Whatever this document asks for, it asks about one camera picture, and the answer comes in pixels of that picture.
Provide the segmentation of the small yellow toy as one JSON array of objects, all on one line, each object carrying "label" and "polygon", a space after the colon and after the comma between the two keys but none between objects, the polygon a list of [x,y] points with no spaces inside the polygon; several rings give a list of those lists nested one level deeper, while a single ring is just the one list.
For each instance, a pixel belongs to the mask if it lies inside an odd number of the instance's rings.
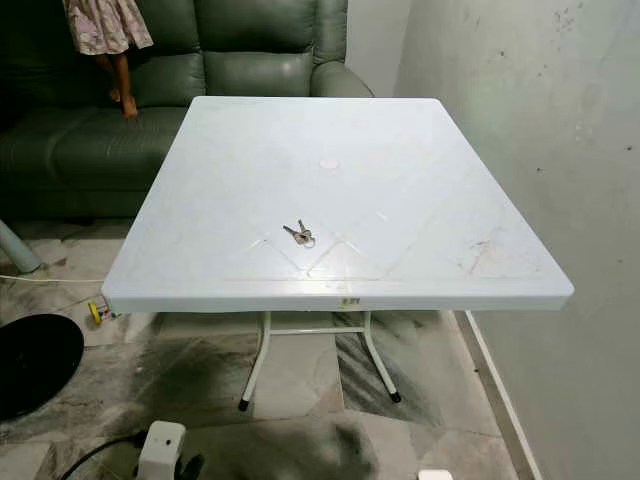
[{"label": "small yellow toy", "polygon": [[90,311],[90,320],[95,326],[101,326],[108,321],[118,319],[120,316],[119,312],[113,310],[105,302],[88,302],[87,308]]}]

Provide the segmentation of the child in floral dress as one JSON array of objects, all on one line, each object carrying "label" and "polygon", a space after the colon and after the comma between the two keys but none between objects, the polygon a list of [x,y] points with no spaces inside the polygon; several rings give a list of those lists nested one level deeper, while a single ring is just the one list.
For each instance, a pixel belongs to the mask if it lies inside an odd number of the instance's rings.
[{"label": "child in floral dress", "polygon": [[154,46],[136,0],[61,0],[76,51],[90,56],[110,81],[110,97],[124,118],[136,118],[125,52]]}]

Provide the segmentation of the black round fan base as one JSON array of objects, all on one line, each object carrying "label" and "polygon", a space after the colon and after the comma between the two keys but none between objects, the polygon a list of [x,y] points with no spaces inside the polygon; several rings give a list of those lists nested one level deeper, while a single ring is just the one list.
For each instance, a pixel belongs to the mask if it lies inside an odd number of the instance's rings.
[{"label": "black round fan base", "polygon": [[37,314],[0,326],[0,420],[38,410],[81,364],[84,337],[67,316]]}]

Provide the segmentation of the white floor skirting strip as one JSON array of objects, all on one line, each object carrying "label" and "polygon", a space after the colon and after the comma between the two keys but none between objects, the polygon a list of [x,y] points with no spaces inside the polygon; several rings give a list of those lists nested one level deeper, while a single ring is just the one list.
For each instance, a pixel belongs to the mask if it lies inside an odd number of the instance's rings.
[{"label": "white floor skirting strip", "polygon": [[468,355],[475,362],[477,376],[479,376],[479,381],[485,390],[486,401],[492,408],[495,424],[497,424],[500,436],[506,445],[515,476],[518,480],[536,480],[520,443],[515,422],[509,413],[506,397],[504,397],[503,390],[500,389],[499,381],[495,376],[492,358],[490,358],[483,338],[480,337],[474,316],[470,311],[462,311],[458,324],[460,324],[461,333],[465,338]]}]

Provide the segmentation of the white plastic folding table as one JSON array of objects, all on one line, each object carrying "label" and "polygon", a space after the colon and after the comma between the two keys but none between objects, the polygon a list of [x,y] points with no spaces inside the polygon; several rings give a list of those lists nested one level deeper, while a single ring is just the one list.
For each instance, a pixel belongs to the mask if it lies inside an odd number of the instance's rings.
[{"label": "white plastic folding table", "polygon": [[[298,246],[284,225],[314,233]],[[435,99],[198,96],[101,288],[120,314],[556,311],[573,284]]]}]

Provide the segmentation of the green leather sofa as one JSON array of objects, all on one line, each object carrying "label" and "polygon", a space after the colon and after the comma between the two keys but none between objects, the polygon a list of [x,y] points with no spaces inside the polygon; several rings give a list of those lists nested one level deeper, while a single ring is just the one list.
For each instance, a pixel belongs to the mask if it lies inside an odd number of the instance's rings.
[{"label": "green leather sofa", "polygon": [[73,44],[69,0],[1,1],[0,216],[132,218],[198,96],[367,97],[346,65],[347,0],[134,0],[138,115]]}]

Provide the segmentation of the teal pole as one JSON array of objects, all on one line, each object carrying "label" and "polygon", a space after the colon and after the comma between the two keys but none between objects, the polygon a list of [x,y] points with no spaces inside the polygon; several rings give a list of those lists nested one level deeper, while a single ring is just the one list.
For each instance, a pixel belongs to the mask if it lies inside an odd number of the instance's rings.
[{"label": "teal pole", "polygon": [[40,256],[5,221],[0,221],[0,248],[12,261],[18,273],[32,273],[44,265]]}]

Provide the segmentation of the silver keys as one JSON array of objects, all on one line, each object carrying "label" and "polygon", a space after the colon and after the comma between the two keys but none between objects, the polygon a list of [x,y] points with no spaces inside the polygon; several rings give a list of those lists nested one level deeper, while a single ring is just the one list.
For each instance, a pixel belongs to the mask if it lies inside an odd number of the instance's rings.
[{"label": "silver keys", "polygon": [[303,224],[302,220],[297,221],[297,228],[289,227],[289,225],[284,225],[283,229],[285,233],[288,233],[289,236],[293,238],[293,241],[298,244],[298,246],[303,246],[305,248],[312,248],[315,246],[316,239],[314,233],[312,233],[311,229],[308,229],[305,224]]}]

